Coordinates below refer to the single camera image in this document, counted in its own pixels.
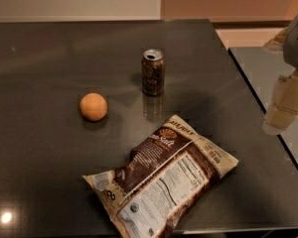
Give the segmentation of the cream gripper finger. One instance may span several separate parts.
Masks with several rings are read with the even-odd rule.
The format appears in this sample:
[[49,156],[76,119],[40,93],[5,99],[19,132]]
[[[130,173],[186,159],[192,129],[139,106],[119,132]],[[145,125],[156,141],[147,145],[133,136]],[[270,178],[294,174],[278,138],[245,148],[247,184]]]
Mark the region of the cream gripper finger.
[[287,29],[284,28],[270,39],[263,48],[268,52],[282,52]]
[[290,75],[280,75],[271,102],[264,115],[262,128],[268,135],[284,132],[298,116],[298,68]]

